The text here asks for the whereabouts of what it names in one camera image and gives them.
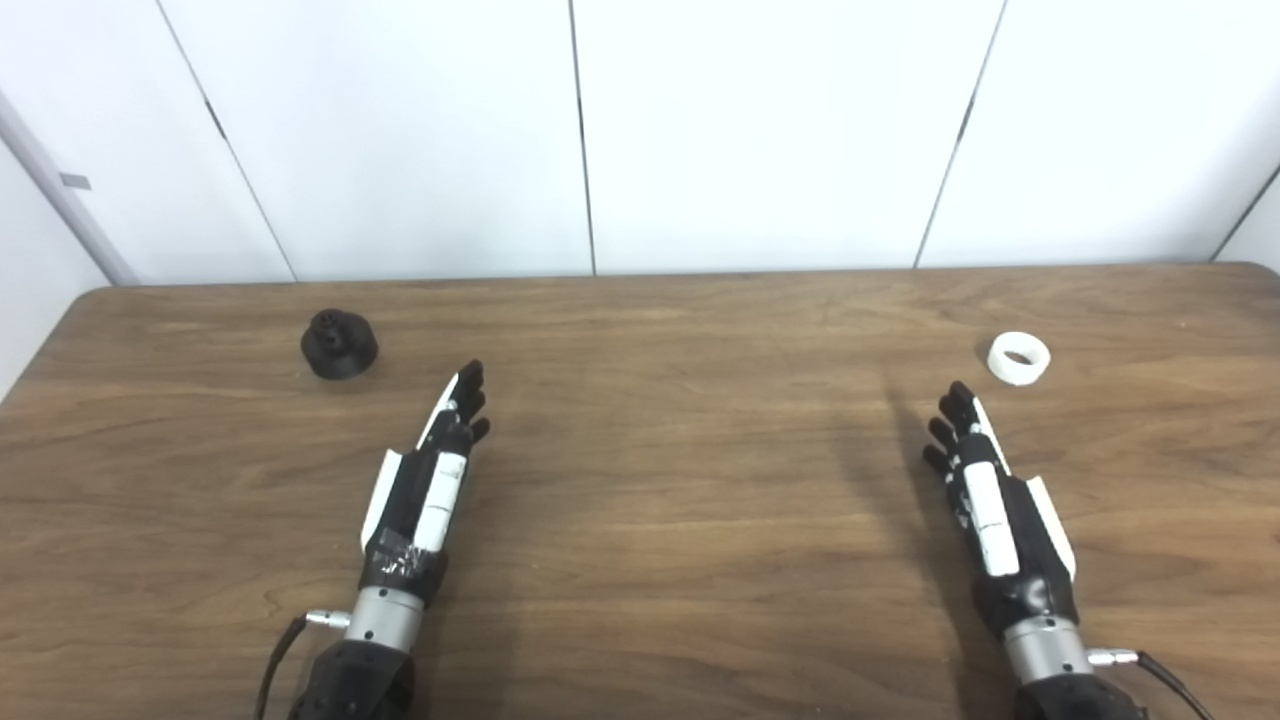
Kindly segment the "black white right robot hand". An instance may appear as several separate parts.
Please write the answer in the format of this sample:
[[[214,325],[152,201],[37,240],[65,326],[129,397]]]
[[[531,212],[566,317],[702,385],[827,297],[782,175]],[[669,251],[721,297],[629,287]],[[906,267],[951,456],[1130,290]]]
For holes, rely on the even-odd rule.
[[[948,511],[975,562],[972,597],[987,630],[1001,637],[1019,623],[1080,619],[1069,547],[1047,520],[1044,488],[1010,471],[977,395],[955,380],[927,429],[922,456],[943,484]]]

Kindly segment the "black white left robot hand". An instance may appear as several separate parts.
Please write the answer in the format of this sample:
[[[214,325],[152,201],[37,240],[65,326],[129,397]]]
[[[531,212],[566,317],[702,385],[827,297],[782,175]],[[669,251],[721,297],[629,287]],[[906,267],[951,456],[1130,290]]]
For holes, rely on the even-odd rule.
[[[448,568],[444,544],[470,456],[492,429],[480,415],[484,365],[474,359],[447,383],[415,447],[385,452],[360,541],[358,588],[385,588],[430,605]]]

